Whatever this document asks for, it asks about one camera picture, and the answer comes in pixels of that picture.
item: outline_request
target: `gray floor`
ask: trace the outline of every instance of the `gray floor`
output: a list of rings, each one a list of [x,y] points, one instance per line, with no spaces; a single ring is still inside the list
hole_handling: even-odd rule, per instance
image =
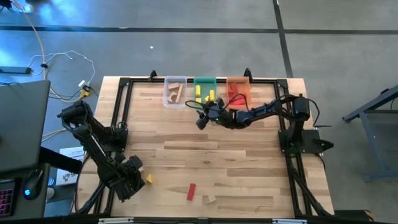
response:
[[[120,0],[42,1],[32,20],[42,26],[216,27],[275,29],[271,0]],[[286,29],[396,29],[398,2],[390,0],[280,0]],[[26,25],[17,12],[0,13],[0,25]],[[40,32],[46,54],[76,50],[95,62],[92,87],[105,75],[242,75],[286,77],[278,34]],[[364,182],[375,171],[359,121],[341,117],[385,88],[398,83],[398,35],[286,35],[294,77],[304,78],[320,109],[324,139],[335,143],[325,153],[326,174],[335,209],[368,209],[380,222],[398,222],[398,178]],[[0,65],[26,66],[40,48],[33,32],[0,31]],[[91,76],[79,56],[50,63],[52,86],[74,93]],[[39,69],[39,61],[33,65]],[[29,82],[42,76],[0,75],[2,82]],[[96,97],[86,99],[92,108]],[[49,100],[45,133],[61,128],[56,114],[66,106]],[[78,146],[68,133],[44,143],[60,149]],[[56,193],[69,198],[67,191]],[[46,215],[68,212],[70,200],[48,203]]]

